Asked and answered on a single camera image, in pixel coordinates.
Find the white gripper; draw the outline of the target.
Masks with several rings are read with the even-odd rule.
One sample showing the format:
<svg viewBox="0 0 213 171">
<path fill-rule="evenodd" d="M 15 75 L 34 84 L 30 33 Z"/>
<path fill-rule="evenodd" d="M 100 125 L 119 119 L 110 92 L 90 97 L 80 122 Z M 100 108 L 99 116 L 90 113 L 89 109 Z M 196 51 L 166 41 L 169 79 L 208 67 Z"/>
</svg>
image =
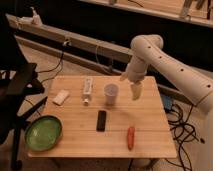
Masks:
<svg viewBox="0 0 213 171">
<path fill-rule="evenodd" d="M 133 56 L 127 64 L 126 70 L 121 74 L 121 81 L 128 79 L 133 82 L 131 85 L 133 100 L 137 100 L 141 96 L 142 85 L 140 82 L 144 79 L 146 73 L 147 62 L 137 56 Z"/>
</svg>

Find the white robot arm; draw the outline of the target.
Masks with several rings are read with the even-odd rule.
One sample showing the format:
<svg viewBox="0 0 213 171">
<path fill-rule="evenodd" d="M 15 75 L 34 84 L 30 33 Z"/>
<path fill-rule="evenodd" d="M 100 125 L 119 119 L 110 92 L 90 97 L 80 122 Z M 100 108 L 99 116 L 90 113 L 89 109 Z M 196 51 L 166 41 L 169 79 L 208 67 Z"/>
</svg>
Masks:
<svg viewBox="0 0 213 171">
<path fill-rule="evenodd" d="M 133 56 L 120 79 L 132 82 L 132 99 L 141 95 L 141 81 L 152 65 L 170 81 L 197 108 L 206 114 L 201 137 L 205 144 L 199 147 L 195 171 L 213 169 L 213 79 L 162 51 L 160 35 L 139 35 L 131 41 Z"/>
</svg>

